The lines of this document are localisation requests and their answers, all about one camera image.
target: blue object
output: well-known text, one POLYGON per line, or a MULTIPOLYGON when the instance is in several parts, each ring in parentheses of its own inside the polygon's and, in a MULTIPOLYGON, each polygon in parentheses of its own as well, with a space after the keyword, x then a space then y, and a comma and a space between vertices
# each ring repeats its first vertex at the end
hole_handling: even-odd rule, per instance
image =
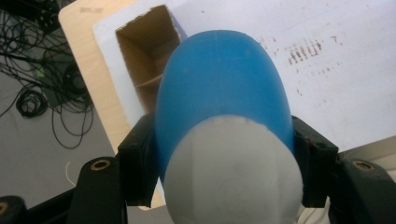
POLYGON ((155 121, 162 182, 183 136, 219 115, 261 123, 293 152, 289 104, 276 68, 259 43, 235 31, 191 36, 165 67, 155 121))

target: black cable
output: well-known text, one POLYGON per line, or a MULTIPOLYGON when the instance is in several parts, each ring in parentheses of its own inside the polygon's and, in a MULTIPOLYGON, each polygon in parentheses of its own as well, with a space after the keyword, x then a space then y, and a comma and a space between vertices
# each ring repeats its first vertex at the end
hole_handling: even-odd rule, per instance
POLYGON ((3 117, 3 115, 5 115, 11 109, 11 107, 15 104, 15 102, 17 101, 20 95, 21 95, 21 90, 18 92, 17 96, 14 98, 11 105, 5 111, 3 111, 3 113, 0 114, 0 118, 3 117))
MULTIPOLYGON (((72 1, 63 0, 62 4, 69 2, 72 1)), ((0 60, 0 74, 15 78, 23 85, 0 117, 13 105, 26 119, 45 113, 49 107, 55 139, 62 147, 78 147, 92 127, 93 104, 62 29, 44 35, 36 23, 1 10, 0 23, 0 57, 4 59, 0 60), (51 105, 46 94, 53 94, 59 105, 51 105), (54 125, 55 112, 60 115, 63 128, 78 138, 74 146, 60 140, 54 125), (84 113, 80 132, 74 133, 68 128, 64 112, 84 113), (91 113, 90 121, 87 121, 88 113, 91 113)))
POLYGON ((15 106, 25 119, 31 119, 44 114, 47 111, 47 100, 42 94, 32 90, 32 87, 24 87, 15 106))
POLYGON ((55 136, 56 141, 57 141, 62 147, 67 148, 67 149, 75 149, 75 148, 79 147, 79 145, 81 145, 83 135, 84 135, 85 133, 87 133, 87 132, 91 129, 91 127, 92 127, 92 124, 93 124, 93 111, 91 110, 91 123, 90 123, 89 128, 88 128, 86 131, 84 131, 84 126, 85 126, 85 121, 86 121, 86 118, 87 118, 87 113, 88 113, 88 111, 86 111, 86 112, 84 113, 84 119, 83 119, 82 125, 81 125, 81 132, 80 132, 79 134, 74 134, 74 133, 69 132, 69 130, 64 126, 64 128, 65 128, 69 133, 71 133, 73 136, 78 137, 78 142, 77 142, 74 146, 71 146, 71 147, 65 145, 65 144, 62 143, 61 140, 59 139, 58 134, 57 134, 56 131, 55 131, 54 113, 55 113, 55 110, 52 110, 51 123, 52 123, 52 132, 53 132, 53 135, 55 136))

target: brown cardboard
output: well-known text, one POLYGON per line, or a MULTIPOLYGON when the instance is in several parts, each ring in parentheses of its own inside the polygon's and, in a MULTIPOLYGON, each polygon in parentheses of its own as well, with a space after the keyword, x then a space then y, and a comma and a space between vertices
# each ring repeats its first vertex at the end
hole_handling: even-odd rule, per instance
POLYGON ((154 112, 163 69, 180 44, 169 11, 166 6, 154 7, 116 35, 140 102, 147 112, 154 112))

